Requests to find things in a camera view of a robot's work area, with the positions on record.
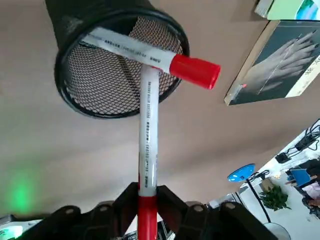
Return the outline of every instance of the potted plant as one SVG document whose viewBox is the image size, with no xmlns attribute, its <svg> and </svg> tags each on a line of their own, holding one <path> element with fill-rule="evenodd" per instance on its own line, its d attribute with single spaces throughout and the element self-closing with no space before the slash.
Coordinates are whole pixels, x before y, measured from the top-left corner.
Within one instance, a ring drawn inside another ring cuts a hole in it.
<svg viewBox="0 0 320 240">
<path fill-rule="evenodd" d="M 278 185 L 273 185 L 272 188 L 269 187 L 268 191 L 260 192 L 259 195 L 263 205 L 268 209 L 273 209 L 273 211 L 291 209 L 286 203 L 288 194 L 282 192 L 281 187 Z"/>
</svg>

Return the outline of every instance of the person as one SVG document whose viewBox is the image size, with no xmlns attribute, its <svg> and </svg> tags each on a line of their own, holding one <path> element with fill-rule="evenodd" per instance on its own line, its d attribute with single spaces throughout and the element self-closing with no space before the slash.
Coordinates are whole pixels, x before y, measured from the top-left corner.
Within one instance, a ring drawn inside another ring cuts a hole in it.
<svg viewBox="0 0 320 240">
<path fill-rule="evenodd" d="M 311 41 L 315 33 L 316 30 L 288 41 L 269 57 L 253 65 L 241 81 L 246 85 L 243 91 L 258 95 L 278 87 L 285 78 L 301 74 L 304 66 L 315 59 L 311 56 L 319 46 Z"/>
<path fill-rule="evenodd" d="M 320 198 L 316 199 L 316 200 L 309 200 L 308 201 L 308 205 L 309 206 L 314 206 L 314 207 L 320 207 Z"/>
</svg>

